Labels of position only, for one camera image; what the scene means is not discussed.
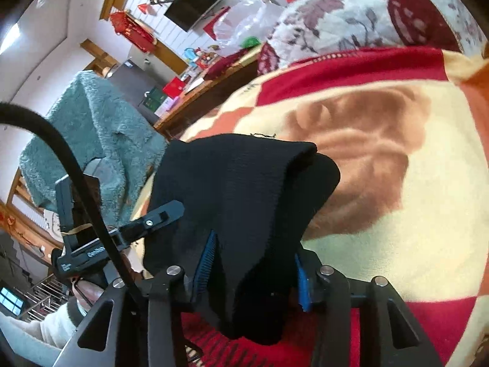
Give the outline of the left hand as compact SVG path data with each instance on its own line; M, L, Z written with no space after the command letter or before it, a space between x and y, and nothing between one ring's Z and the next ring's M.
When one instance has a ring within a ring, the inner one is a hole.
M124 265L126 268L128 268L129 273L131 274L132 279L136 280L137 278L141 278L140 272L133 269L127 256L124 253L122 253L121 256ZM104 289L94 283L77 278L72 283L72 291L75 295L77 307L80 313L82 316L86 316L86 313L91 309L93 304L96 303L102 296Z

